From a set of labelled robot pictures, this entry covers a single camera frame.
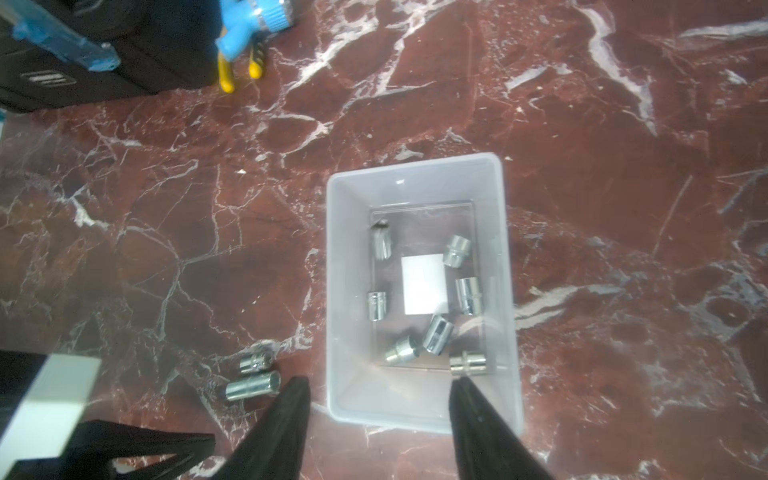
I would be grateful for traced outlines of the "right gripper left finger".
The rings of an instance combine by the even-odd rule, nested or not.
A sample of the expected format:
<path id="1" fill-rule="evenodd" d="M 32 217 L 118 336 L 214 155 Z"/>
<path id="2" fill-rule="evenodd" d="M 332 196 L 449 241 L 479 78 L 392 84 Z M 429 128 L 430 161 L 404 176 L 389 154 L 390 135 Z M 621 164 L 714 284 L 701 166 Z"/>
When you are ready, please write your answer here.
<path id="1" fill-rule="evenodd" d="M 309 379 L 295 376 L 212 479 L 299 479 L 310 410 Z"/>

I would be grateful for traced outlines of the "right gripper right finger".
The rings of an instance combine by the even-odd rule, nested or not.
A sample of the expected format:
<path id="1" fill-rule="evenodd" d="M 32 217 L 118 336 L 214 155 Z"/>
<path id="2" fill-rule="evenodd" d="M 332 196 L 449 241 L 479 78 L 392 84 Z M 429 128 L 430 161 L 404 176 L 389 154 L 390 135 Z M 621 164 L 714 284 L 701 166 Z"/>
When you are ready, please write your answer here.
<path id="1" fill-rule="evenodd" d="M 475 383 L 452 382 L 449 416 L 461 479 L 550 479 Z"/>

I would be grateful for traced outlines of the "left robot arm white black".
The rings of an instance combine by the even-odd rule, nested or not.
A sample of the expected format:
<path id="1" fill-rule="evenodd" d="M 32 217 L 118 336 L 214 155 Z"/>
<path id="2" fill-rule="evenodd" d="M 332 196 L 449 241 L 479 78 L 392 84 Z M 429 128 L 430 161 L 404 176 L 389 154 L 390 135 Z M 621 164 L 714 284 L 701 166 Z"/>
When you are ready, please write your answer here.
<path id="1" fill-rule="evenodd" d="M 97 358 L 1 353 L 4 479 L 176 479 L 207 459 L 215 437 L 85 421 Z"/>

